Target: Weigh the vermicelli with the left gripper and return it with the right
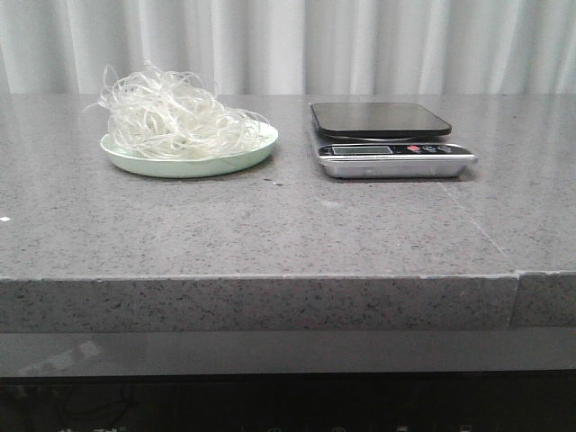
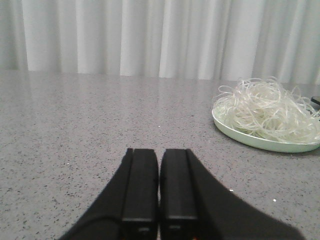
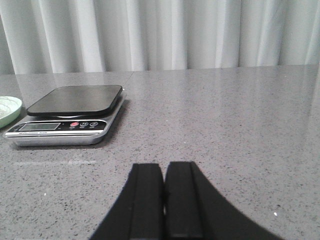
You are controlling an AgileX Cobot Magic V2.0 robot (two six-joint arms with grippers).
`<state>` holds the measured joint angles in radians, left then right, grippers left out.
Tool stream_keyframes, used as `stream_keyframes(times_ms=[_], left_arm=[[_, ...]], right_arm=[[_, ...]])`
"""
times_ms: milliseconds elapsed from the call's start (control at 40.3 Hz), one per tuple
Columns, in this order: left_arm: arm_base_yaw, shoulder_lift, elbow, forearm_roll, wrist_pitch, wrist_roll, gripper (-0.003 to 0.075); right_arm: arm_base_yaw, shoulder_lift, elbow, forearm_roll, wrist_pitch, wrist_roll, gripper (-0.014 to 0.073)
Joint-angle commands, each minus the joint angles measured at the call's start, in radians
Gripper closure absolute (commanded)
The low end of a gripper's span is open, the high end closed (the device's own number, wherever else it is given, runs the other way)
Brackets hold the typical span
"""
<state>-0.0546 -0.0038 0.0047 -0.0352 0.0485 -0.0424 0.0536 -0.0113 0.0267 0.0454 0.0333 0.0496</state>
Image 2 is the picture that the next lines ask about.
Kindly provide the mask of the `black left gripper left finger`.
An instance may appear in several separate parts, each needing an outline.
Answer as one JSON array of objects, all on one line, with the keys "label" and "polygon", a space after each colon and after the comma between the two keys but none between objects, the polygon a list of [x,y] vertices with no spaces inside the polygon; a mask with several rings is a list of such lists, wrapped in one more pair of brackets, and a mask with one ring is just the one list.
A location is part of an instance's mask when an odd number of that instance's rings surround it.
[{"label": "black left gripper left finger", "polygon": [[62,240],[155,240],[159,167],[152,149],[127,149],[92,205]]}]

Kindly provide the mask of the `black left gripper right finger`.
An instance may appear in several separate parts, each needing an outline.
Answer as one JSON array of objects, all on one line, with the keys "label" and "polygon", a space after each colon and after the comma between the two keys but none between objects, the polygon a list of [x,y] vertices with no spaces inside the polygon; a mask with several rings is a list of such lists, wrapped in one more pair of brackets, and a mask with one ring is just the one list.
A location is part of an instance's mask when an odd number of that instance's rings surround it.
[{"label": "black left gripper right finger", "polygon": [[224,187],[190,149],[167,149],[160,169],[163,240],[301,240],[302,234]]}]

